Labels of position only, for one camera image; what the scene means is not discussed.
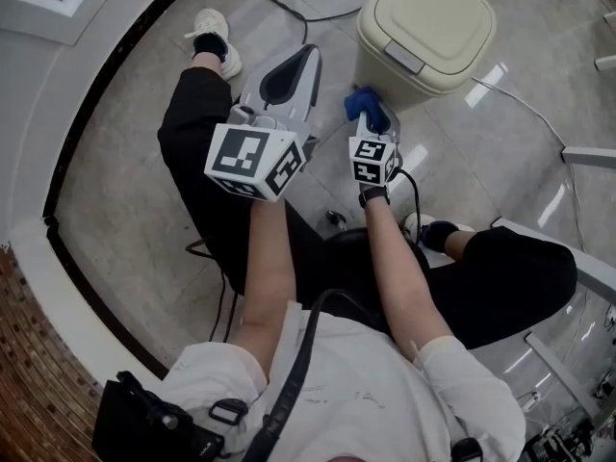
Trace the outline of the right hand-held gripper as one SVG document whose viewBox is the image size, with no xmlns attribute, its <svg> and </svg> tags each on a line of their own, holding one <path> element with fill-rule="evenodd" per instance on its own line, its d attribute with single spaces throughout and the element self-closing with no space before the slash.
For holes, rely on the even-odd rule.
<svg viewBox="0 0 616 462">
<path fill-rule="evenodd" d="M 399 119 L 387 106 L 381 106 L 381 111 L 387 118 L 386 129 L 381 134 L 370 129 L 368 114 L 362 111 L 356 133 L 348 139 L 353 179 L 375 187 L 386 186 L 402 167 Z"/>
</svg>

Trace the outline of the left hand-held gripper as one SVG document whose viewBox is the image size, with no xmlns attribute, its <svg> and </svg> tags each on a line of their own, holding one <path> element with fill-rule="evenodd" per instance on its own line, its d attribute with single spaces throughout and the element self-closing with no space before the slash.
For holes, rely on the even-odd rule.
<svg viewBox="0 0 616 462">
<path fill-rule="evenodd" d="M 228 193 L 277 201 L 317 142 L 307 118 L 320 80 L 314 44 L 294 45 L 261 63 L 245 83 L 244 105 L 216 125 L 204 174 Z"/>
</svg>

